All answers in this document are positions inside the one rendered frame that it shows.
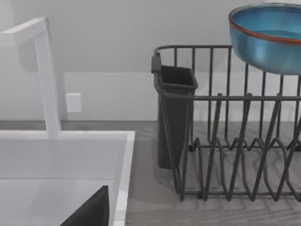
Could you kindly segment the white wall socket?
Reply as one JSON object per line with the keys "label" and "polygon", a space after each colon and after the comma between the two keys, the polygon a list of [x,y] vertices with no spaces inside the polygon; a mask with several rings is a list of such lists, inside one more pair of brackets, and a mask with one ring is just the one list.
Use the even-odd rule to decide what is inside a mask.
{"label": "white wall socket", "polygon": [[82,111],[81,94],[67,93],[66,108],[68,113],[80,113]]}

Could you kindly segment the dark grey cutlery holder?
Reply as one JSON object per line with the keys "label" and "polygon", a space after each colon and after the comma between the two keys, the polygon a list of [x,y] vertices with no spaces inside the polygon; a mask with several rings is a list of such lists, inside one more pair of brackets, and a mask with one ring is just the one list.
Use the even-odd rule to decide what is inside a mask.
{"label": "dark grey cutlery holder", "polygon": [[[178,95],[194,94],[198,83],[194,72],[187,67],[161,66],[163,88],[168,93]],[[184,99],[166,98],[167,116],[169,119],[174,164],[179,166],[185,138],[185,121],[187,101]],[[158,101],[158,149],[157,164],[162,169],[170,169],[166,131],[163,121],[161,101]]]}

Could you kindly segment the tall white tap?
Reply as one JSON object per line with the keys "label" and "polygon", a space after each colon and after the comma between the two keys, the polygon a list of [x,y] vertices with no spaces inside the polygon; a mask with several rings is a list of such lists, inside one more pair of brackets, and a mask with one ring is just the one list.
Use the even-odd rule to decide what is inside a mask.
{"label": "tall white tap", "polygon": [[46,130],[0,130],[4,139],[58,139],[61,122],[57,83],[46,17],[36,17],[0,32],[0,45],[16,46],[34,40]]}

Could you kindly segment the white sink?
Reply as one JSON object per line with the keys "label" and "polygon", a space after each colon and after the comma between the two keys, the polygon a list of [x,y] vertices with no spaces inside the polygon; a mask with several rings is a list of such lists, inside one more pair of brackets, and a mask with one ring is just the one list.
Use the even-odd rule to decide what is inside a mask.
{"label": "white sink", "polygon": [[62,131],[0,140],[0,226],[60,226],[109,188],[109,226],[126,226],[134,131]]}

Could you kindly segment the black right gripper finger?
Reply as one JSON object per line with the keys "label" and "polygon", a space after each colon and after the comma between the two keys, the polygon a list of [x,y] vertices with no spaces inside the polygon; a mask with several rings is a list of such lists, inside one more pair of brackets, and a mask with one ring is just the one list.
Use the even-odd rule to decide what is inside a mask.
{"label": "black right gripper finger", "polygon": [[102,186],[60,226],[109,226],[109,188]]}

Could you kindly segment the blue bowl with red rim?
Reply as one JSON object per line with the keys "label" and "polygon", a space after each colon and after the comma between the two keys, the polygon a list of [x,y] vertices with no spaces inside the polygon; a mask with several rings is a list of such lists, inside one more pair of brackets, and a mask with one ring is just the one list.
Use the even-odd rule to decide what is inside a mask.
{"label": "blue bowl with red rim", "polygon": [[236,56],[262,71],[301,75],[301,4],[269,2],[229,12]]}

